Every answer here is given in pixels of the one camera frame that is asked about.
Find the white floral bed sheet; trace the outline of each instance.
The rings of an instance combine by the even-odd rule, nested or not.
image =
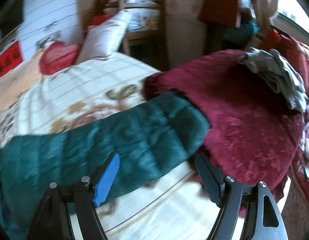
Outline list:
[[[16,135],[62,132],[132,108],[145,101],[143,81],[155,72],[117,53],[107,61],[92,59],[44,76],[0,115],[0,147]],[[219,208],[202,193],[194,174],[184,162],[154,186],[118,198],[114,208],[113,203],[99,207],[109,240],[206,239]],[[76,239],[82,240],[76,215],[71,220]],[[240,239],[242,227],[238,219],[232,239]]]

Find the metal screw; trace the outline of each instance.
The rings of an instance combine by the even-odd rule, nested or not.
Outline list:
[[[90,181],[90,177],[89,176],[84,176],[81,178],[82,182],[89,182]]]
[[[234,182],[234,178],[231,177],[231,176],[227,176],[227,177],[225,178],[225,180],[226,180],[227,182]]]
[[[264,181],[259,181],[258,184],[260,187],[267,187],[267,184]]]
[[[55,188],[57,186],[56,182],[50,183],[49,188]]]

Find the red blanket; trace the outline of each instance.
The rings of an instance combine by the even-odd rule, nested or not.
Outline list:
[[[184,91],[211,122],[204,140],[210,160],[241,183],[265,181],[279,200],[280,182],[299,147],[302,115],[237,64],[243,53],[220,51],[156,73],[146,79],[144,94],[149,100],[172,88]]]

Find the red sign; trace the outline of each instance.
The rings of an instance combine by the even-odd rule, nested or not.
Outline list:
[[[16,41],[0,55],[0,77],[22,62],[19,41]]]

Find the blue gripper pad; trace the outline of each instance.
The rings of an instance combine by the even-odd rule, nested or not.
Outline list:
[[[100,180],[96,184],[95,196],[93,198],[93,203],[95,207],[100,206],[100,204],[106,200],[111,185],[118,172],[119,164],[120,164],[119,154],[115,153],[109,165],[107,166],[105,172],[103,173]]]

